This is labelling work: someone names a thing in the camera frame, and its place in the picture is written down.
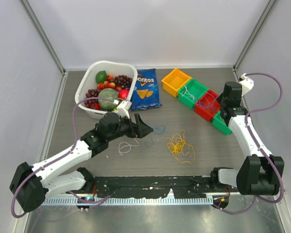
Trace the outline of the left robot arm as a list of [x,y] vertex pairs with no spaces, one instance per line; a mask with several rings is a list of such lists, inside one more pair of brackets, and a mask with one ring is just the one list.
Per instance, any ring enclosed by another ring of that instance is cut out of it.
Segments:
[[153,132],[139,114],[132,122],[127,116],[107,113],[95,127],[85,133],[64,151],[34,165],[20,164],[13,176],[10,190],[13,193],[11,212],[15,216],[17,202],[25,213],[37,209],[47,198],[70,191],[90,193],[95,186],[95,178],[86,168],[64,175],[69,168],[87,161],[106,150],[109,142],[126,136],[143,138]]

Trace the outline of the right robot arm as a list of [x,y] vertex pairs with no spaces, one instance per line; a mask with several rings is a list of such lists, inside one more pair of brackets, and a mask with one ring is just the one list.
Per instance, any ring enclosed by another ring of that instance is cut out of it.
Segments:
[[241,106],[244,85],[226,82],[217,98],[221,117],[235,135],[245,160],[240,169],[216,167],[209,180],[213,191],[233,186],[242,195],[274,196],[281,191],[284,160],[274,156],[255,131],[248,110]]

